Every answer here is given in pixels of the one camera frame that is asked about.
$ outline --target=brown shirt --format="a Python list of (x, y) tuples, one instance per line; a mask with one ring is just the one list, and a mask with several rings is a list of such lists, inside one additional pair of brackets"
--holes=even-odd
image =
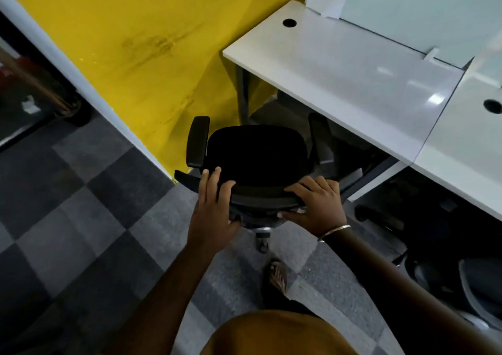
[(236, 317), (211, 336), (201, 355), (357, 355), (329, 323), (310, 315), (260, 310)]

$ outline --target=person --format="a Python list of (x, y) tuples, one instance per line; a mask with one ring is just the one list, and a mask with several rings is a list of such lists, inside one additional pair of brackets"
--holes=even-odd
[[(185, 309), (213, 257), (235, 236), (239, 221), (229, 222), (230, 192), (221, 169), (202, 172), (198, 201), (183, 250), (104, 350), (104, 355), (166, 355), (172, 351)], [(319, 237), (347, 225), (338, 183), (307, 176), (285, 188), (303, 199), (304, 214), (282, 217)], [(482, 334), (359, 239), (350, 228), (324, 241), (354, 272), (406, 354), (501, 354)], [(263, 297), (266, 310), (247, 313), (219, 327), (202, 354), (356, 354), (343, 336), (286, 294), (286, 275), (275, 261), (268, 269)]]

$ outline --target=desk leg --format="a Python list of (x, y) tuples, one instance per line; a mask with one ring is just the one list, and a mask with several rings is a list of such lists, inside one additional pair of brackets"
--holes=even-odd
[(237, 67), (237, 107), (239, 110), (239, 122), (241, 125), (249, 124), (249, 72), (241, 66)]
[(401, 162), (393, 156), (389, 156), (373, 170), (356, 181), (352, 186), (343, 191), (341, 195), (342, 202), (347, 199), (351, 202), (359, 199), (362, 195), (390, 179), (406, 167), (408, 167), (408, 165), (405, 164), (405, 162)]

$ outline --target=desk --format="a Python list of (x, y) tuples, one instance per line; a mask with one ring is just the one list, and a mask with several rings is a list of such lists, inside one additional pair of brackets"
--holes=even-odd
[(502, 220), (502, 114), (483, 106), (502, 101), (502, 89), (468, 75), (412, 168)]
[(463, 74), (296, 1), (223, 55), (237, 64), (242, 124), (248, 122), (251, 72), (390, 155), (352, 190), (354, 199), (415, 160)]

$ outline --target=bracelet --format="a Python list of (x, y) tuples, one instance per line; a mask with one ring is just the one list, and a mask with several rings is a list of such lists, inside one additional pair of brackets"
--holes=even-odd
[(327, 231), (326, 233), (323, 234), (323, 236), (321, 236), (320, 238), (317, 239), (317, 242), (318, 243), (323, 243), (324, 242), (324, 238), (326, 236), (329, 236), (331, 233), (334, 233), (336, 231), (341, 231), (342, 229), (346, 229), (346, 228), (350, 228), (350, 225), (349, 224), (346, 224), (346, 225), (342, 225), (341, 227), (338, 227), (338, 228), (333, 228), (332, 230), (330, 231)]

